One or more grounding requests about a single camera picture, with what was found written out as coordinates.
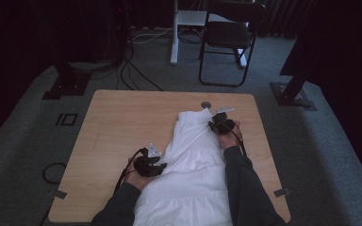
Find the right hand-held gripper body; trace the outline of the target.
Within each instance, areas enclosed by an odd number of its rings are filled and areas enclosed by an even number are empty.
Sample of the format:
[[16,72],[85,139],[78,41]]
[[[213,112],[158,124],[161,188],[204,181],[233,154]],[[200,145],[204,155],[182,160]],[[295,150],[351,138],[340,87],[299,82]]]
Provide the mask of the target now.
[[218,129],[217,135],[226,135],[234,128],[234,121],[227,118],[227,112],[232,111],[232,107],[222,107],[216,111],[212,121]]

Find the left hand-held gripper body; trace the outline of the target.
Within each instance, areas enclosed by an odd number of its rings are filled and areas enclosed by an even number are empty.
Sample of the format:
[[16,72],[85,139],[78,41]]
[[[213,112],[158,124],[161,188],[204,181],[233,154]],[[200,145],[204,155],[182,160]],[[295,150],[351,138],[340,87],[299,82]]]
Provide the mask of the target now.
[[137,159],[134,162],[134,168],[143,177],[155,177],[155,171],[158,169],[155,167],[157,162],[162,156],[162,152],[159,151],[153,144],[150,144],[148,148],[141,148],[137,151]]

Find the white skirt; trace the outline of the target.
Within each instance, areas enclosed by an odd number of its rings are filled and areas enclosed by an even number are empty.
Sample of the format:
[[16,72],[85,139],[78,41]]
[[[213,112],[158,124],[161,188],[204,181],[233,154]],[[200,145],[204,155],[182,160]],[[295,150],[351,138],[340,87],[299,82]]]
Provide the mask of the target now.
[[133,226],[232,226],[219,141],[209,109],[178,115],[160,159],[167,167],[145,187]]

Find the person's left hand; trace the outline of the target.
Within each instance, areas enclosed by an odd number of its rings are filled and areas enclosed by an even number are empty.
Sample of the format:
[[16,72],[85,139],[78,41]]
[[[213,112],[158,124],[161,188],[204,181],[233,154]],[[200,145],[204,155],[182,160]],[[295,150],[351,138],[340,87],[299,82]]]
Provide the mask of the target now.
[[132,161],[130,165],[126,168],[125,176],[123,178],[123,181],[125,183],[136,187],[139,191],[142,191],[145,187],[148,186],[149,183],[154,180],[154,177],[140,176],[134,168],[134,161]]

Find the person's right hand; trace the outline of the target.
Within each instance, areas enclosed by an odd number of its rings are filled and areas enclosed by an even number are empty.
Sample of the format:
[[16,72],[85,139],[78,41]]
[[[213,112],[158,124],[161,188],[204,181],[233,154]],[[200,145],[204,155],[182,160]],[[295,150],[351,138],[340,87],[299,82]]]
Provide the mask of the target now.
[[239,130],[240,122],[234,121],[234,128],[226,135],[218,135],[221,148],[226,149],[234,146],[240,146],[242,141],[242,133]]

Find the black folding chair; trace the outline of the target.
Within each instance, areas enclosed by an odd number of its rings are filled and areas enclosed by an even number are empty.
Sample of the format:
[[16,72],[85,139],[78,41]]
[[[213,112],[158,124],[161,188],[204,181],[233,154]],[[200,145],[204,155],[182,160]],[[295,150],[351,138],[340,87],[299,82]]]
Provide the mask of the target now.
[[[256,1],[213,0],[207,6],[204,33],[200,47],[199,81],[207,86],[237,88],[244,84],[253,54],[255,39],[260,26],[267,16],[266,7]],[[226,52],[207,51],[206,46],[232,49],[238,62],[246,51],[246,59],[241,81],[237,84],[224,84],[205,81],[203,78],[205,54],[226,55]]]

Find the black floor tape mark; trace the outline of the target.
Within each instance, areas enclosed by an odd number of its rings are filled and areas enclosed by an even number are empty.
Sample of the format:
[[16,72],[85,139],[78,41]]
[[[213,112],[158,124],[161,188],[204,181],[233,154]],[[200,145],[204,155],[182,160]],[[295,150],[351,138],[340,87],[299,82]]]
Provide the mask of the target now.
[[60,113],[56,121],[56,126],[73,126],[77,118],[77,113]]

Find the black stand base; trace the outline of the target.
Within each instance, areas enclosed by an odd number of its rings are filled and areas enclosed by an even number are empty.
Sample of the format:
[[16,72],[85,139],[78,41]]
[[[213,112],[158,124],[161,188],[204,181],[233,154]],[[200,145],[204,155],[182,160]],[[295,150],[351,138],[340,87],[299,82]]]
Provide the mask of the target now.
[[55,64],[58,78],[43,100],[59,100],[62,96],[83,96],[91,78],[91,73],[79,72],[68,63]]

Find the dark curtain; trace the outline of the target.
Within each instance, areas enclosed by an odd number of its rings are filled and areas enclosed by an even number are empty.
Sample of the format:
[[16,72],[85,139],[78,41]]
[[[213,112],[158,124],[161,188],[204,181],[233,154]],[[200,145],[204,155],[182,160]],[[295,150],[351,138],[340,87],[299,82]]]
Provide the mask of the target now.
[[265,6],[266,19],[258,30],[261,37],[296,38],[318,0],[256,0]]

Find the black stand with base plate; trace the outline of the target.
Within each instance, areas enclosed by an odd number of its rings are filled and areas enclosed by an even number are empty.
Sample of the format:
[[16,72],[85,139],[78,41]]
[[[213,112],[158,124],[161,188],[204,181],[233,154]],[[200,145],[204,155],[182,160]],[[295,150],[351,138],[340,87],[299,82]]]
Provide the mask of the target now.
[[291,77],[288,83],[271,82],[271,89],[279,105],[300,106],[306,111],[316,111],[303,90],[304,82],[308,79],[314,64],[310,61],[310,53],[306,45],[297,40],[284,63],[280,74]]

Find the white desk frame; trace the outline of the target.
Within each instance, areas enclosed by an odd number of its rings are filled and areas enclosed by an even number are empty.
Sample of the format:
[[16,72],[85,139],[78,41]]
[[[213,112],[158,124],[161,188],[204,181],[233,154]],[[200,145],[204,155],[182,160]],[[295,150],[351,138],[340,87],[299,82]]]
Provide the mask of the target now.
[[180,9],[178,3],[179,0],[173,0],[173,44],[170,59],[172,65],[176,65],[178,62],[179,26],[204,26],[206,20],[206,12],[204,10]]

